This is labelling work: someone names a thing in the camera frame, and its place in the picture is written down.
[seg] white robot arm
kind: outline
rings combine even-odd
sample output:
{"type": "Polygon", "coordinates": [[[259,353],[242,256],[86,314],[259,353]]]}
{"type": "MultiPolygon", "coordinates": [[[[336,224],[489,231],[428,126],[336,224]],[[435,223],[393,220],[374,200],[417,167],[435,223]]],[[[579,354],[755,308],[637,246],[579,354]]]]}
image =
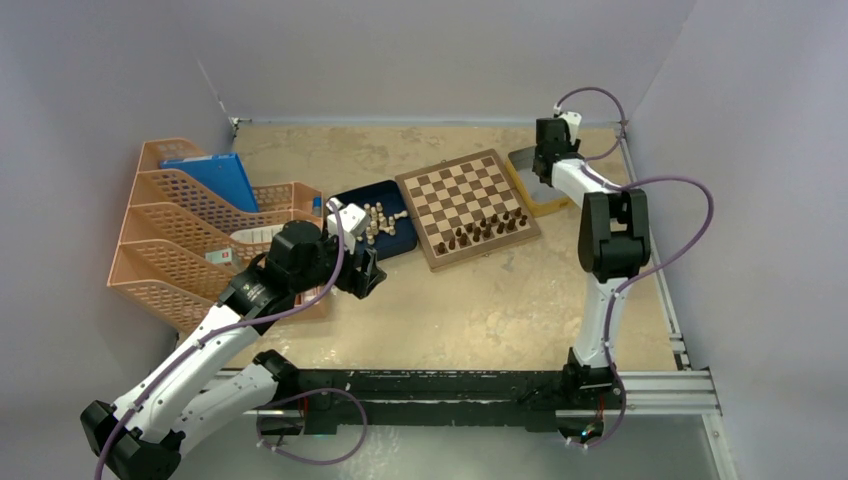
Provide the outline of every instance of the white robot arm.
{"type": "Polygon", "coordinates": [[[98,456],[108,450],[106,465],[119,478],[168,478],[180,459],[219,427],[290,395],[282,383],[294,367],[274,351],[257,355],[226,383],[202,391],[273,323],[250,320],[290,311],[300,292],[328,283],[336,272],[334,286],[358,298],[386,278],[373,249],[339,252],[338,237],[356,235],[364,224],[361,209],[341,207],[333,203],[341,222],[328,222],[328,232],[311,222],[287,223],[269,252],[233,277],[200,325],[156,370],[111,404],[95,401],[83,411],[89,445],[98,456]],[[242,322],[249,324],[239,326],[242,322]],[[215,331],[220,333],[210,336],[215,331]]]}
{"type": "MultiPolygon", "coordinates": [[[[574,112],[537,120],[533,170],[542,182],[565,193],[583,210],[578,252],[587,272],[586,302],[583,323],[572,349],[573,358],[570,355],[569,360],[576,361],[583,369],[606,369],[609,362],[604,352],[607,342],[604,327],[609,300],[650,257],[647,202],[644,192],[621,192],[610,188],[617,187],[613,183],[598,182],[597,179],[604,177],[592,170],[577,153],[580,121],[581,116],[574,112]],[[611,221],[626,225],[626,229],[613,231],[611,221]]],[[[610,315],[608,346],[611,357],[614,357],[615,339],[628,290],[617,294],[610,315]]],[[[602,385],[589,381],[581,386],[602,385]]]]}

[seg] blue tray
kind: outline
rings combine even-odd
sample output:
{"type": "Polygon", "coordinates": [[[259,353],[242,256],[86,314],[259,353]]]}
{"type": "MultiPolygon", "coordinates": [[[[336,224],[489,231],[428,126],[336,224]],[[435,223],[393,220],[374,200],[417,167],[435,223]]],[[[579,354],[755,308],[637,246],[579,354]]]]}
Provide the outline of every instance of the blue tray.
{"type": "MultiPolygon", "coordinates": [[[[377,202],[383,204],[383,213],[388,217],[403,210],[409,211],[403,201],[403,196],[400,194],[400,189],[393,180],[366,185],[354,190],[333,195],[340,202],[347,205],[355,203],[360,207],[366,203],[375,205],[377,202]]],[[[395,223],[395,236],[386,233],[380,233],[375,237],[374,248],[377,250],[377,260],[406,253],[415,249],[418,245],[418,235],[415,233],[415,226],[412,225],[412,212],[409,212],[409,217],[399,218],[395,223]]],[[[362,251],[367,244],[358,242],[356,245],[357,251],[362,251]]]]}

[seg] wire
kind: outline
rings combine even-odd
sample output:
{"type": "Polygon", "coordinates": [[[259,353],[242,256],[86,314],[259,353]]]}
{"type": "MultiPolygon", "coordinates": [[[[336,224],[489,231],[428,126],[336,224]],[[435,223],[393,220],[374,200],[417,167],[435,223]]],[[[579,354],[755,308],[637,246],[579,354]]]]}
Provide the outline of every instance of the wire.
{"type": "Polygon", "coordinates": [[[713,195],[710,192],[710,190],[707,188],[707,186],[704,185],[703,183],[699,182],[698,180],[695,180],[694,178],[690,178],[690,177],[684,177],[684,176],[679,176],[679,175],[660,175],[660,176],[656,176],[656,177],[646,178],[644,180],[636,180],[635,182],[629,183],[629,184],[624,185],[624,186],[618,186],[618,185],[613,185],[613,184],[607,183],[603,178],[601,178],[600,176],[595,174],[588,167],[588,165],[586,165],[585,162],[580,166],[580,170],[584,174],[586,174],[587,177],[591,178],[595,182],[602,184],[602,185],[605,185],[606,188],[609,188],[610,190],[615,190],[615,191],[619,191],[619,192],[624,192],[624,191],[627,191],[627,190],[630,190],[630,189],[633,189],[633,188],[641,187],[642,185],[649,185],[651,183],[682,182],[682,183],[688,183],[690,185],[694,185],[694,186],[698,187],[704,193],[704,196],[707,198],[707,215],[704,218],[704,223],[701,225],[701,228],[699,228],[698,231],[695,232],[695,235],[692,237],[692,239],[689,240],[689,242],[686,243],[686,245],[684,245],[682,248],[680,248],[680,250],[675,252],[672,256],[668,257],[668,259],[666,259],[664,262],[660,262],[657,265],[654,265],[653,267],[645,270],[644,272],[639,273],[635,277],[630,278],[627,281],[625,281],[624,283],[622,283],[618,288],[616,288],[613,291],[613,295],[612,295],[612,297],[610,297],[610,301],[607,304],[606,314],[604,316],[604,337],[603,337],[604,356],[606,357],[607,363],[609,363],[609,366],[610,366],[610,370],[612,371],[612,374],[615,377],[615,382],[619,385],[619,388],[621,389],[621,411],[620,411],[618,417],[616,417],[615,423],[613,423],[612,427],[609,430],[607,430],[602,437],[600,437],[597,441],[592,442],[591,444],[590,443],[584,444],[584,448],[589,448],[589,447],[597,447],[597,446],[601,445],[602,443],[604,443],[605,441],[607,441],[613,435],[613,433],[615,433],[615,431],[618,430],[618,427],[621,425],[621,422],[624,420],[624,412],[627,410],[627,392],[624,389],[624,382],[621,380],[621,375],[619,375],[619,373],[618,373],[618,367],[615,364],[615,359],[612,358],[612,352],[610,351],[610,347],[609,347],[609,345],[610,345],[610,343],[609,343],[610,342],[610,323],[612,322],[612,312],[613,312],[613,309],[615,308],[616,300],[618,299],[619,295],[622,292],[624,292],[625,290],[627,290],[627,288],[629,288],[631,285],[633,285],[634,283],[638,282],[639,280],[642,280],[643,278],[648,277],[648,276],[662,270],[663,268],[671,265],[678,258],[682,257],[686,252],[688,252],[689,249],[691,249],[693,246],[695,246],[695,244],[698,243],[699,240],[701,240],[701,237],[704,236],[704,233],[707,231],[707,228],[709,228],[710,223],[712,223],[712,221],[713,221],[713,213],[715,211],[715,202],[713,200],[713,195]]]}
{"type": "MultiPolygon", "coordinates": [[[[338,225],[341,225],[342,219],[341,219],[341,215],[339,214],[338,209],[336,209],[336,207],[333,206],[333,205],[328,204],[327,206],[330,208],[330,211],[333,213],[333,215],[336,216],[336,223],[338,225]]],[[[287,310],[285,312],[277,313],[277,314],[274,314],[274,315],[268,315],[268,316],[265,316],[265,317],[256,318],[256,319],[253,319],[253,320],[248,320],[248,321],[245,321],[245,322],[238,322],[238,323],[234,323],[234,324],[231,324],[231,325],[227,325],[225,327],[221,327],[221,328],[211,330],[208,334],[201,337],[198,343],[201,346],[206,345],[206,343],[208,343],[209,340],[217,337],[218,335],[221,335],[222,333],[226,333],[226,332],[229,332],[231,330],[235,330],[237,328],[247,328],[247,327],[253,327],[253,326],[256,326],[256,325],[262,325],[264,323],[275,322],[275,321],[280,320],[282,318],[286,318],[286,317],[290,317],[292,315],[296,315],[296,314],[302,312],[303,310],[306,310],[307,308],[311,307],[312,305],[315,305],[319,300],[324,298],[325,295],[330,293],[330,290],[332,289],[333,285],[336,283],[336,280],[339,278],[339,274],[342,271],[342,263],[344,261],[344,235],[338,235],[338,238],[339,238],[339,253],[338,253],[338,256],[336,258],[336,266],[333,269],[332,275],[330,275],[330,280],[327,281],[327,283],[324,285],[324,288],[321,289],[321,291],[318,293],[317,296],[315,296],[315,298],[312,298],[311,300],[307,301],[303,305],[300,305],[298,307],[294,307],[294,308],[287,310]]],[[[115,425],[115,428],[112,429],[112,431],[109,433],[109,436],[106,438],[106,442],[103,444],[103,448],[100,450],[100,455],[97,457],[97,466],[94,468],[94,480],[101,480],[101,478],[103,477],[103,469],[106,466],[106,458],[108,458],[109,452],[112,450],[112,446],[114,445],[115,441],[117,440],[118,434],[120,433],[120,431],[127,425],[127,423],[129,423],[129,421],[133,417],[133,415],[135,415],[135,413],[137,411],[139,411],[139,409],[142,407],[144,402],[147,401],[148,398],[150,398],[150,394],[159,386],[159,384],[161,384],[162,381],[165,380],[165,378],[168,377],[168,375],[170,375],[177,367],[182,365],[182,363],[185,362],[197,350],[199,350],[199,349],[194,345],[191,345],[188,348],[186,348],[183,351],[183,353],[181,353],[179,356],[177,356],[177,358],[175,358],[170,364],[168,364],[167,367],[162,369],[162,372],[159,373],[159,375],[157,375],[156,378],[154,378],[147,385],[147,387],[141,392],[141,394],[138,396],[138,398],[133,400],[132,408],[127,409],[127,411],[121,416],[121,418],[118,420],[118,423],[115,425]]]]}
{"type": "Polygon", "coordinates": [[[352,457],[357,451],[359,451],[359,449],[362,447],[362,444],[365,443],[365,437],[368,434],[368,417],[365,414],[365,407],[363,407],[362,403],[360,403],[360,401],[357,400],[356,397],[354,397],[351,393],[346,392],[344,390],[340,390],[338,388],[330,388],[330,387],[318,388],[318,389],[315,389],[315,390],[310,390],[308,392],[297,394],[293,397],[284,398],[284,399],[278,400],[276,402],[271,402],[271,403],[269,403],[268,405],[266,405],[262,408],[267,409],[267,408],[280,407],[280,406],[285,405],[289,402],[293,402],[295,400],[300,400],[301,398],[311,397],[312,395],[317,395],[319,393],[335,393],[337,395],[342,395],[344,397],[347,397],[348,399],[350,399],[350,401],[353,402],[354,405],[356,405],[357,410],[359,410],[359,415],[362,416],[362,433],[359,435],[359,440],[356,442],[356,445],[354,445],[353,448],[350,449],[349,452],[342,455],[341,457],[333,458],[333,459],[330,459],[330,460],[313,460],[311,458],[301,457],[300,455],[295,455],[295,454],[287,452],[285,450],[281,450],[281,449],[277,448],[277,446],[272,445],[271,443],[269,443],[267,440],[265,440],[262,437],[262,428],[259,425],[259,421],[261,419],[256,419],[256,435],[259,437],[259,443],[256,444],[256,446],[257,447],[260,447],[260,446],[265,447],[268,450],[270,450],[270,451],[272,451],[276,454],[282,455],[284,457],[288,457],[292,460],[297,460],[298,462],[302,462],[302,463],[305,463],[307,465],[335,465],[336,463],[341,463],[341,462],[347,460],[348,458],[352,457]]]}
{"type": "Polygon", "coordinates": [[[627,118],[624,115],[624,107],[621,106],[621,102],[618,101],[618,98],[616,98],[616,96],[613,95],[612,93],[610,93],[608,90],[605,90],[601,87],[582,87],[582,88],[572,90],[572,91],[566,93],[565,95],[563,95],[562,98],[559,99],[559,101],[554,105],[554,110],[561,112],[563,102],[565,102],[566,100],[568,100],[572,96],[577,95],[578,93],[582,93],[582,92],[600,92],[600,93],[603,93],[604,95],[606,95],[607,97],[609,97],[610,100],[612,100],[613,103],[615,103],[615,108],[618,109],[618,117],[619,117],[618,123],[621,125],[621,133],[618,136],[615,137],[615,143],[613,143],[612,147],[610,147],[609,150],[607,150],[606,152],[604,152],[600,155],[595,155],[595,156],[592,156],[592,157],[586,157],[586,161],[591,162],[591,161],[594,161],[594,160],[600,160],[602,158],[607,158],[608,156],[610,156],[612,154],[612,152],[614,152],[621,145],[621,140],[623,138],[626,138],[626,136],[627,136],[627,132],[625,131],[625,129],[627,127],[627,118]]]}

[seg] blue folder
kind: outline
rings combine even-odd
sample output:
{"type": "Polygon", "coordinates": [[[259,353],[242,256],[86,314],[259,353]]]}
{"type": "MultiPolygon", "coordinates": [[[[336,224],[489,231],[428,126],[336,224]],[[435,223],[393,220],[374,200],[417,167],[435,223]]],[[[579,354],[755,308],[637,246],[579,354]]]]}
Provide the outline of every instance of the blue folder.
{"type": "Polygon", "coordinates": [[[184,171],[243,212],[259,212],[259,204],[237,153],[165,160],[159,166],[184,171]]]}

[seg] checkered pattern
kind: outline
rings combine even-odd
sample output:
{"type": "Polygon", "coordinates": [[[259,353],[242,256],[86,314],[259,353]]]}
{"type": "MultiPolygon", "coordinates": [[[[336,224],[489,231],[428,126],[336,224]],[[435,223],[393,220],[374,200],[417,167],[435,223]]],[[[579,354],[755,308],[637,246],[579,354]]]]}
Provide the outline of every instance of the checkered pattern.
{"type": "MultiPolygon", "coordinates": [[[[457,228],[520,206],[492,157],[409,178],[404,183],[436,255],[435,247],[455,238],[457,228]]],[[[516,230],[524,228],[516,225],[516,230]]]]}

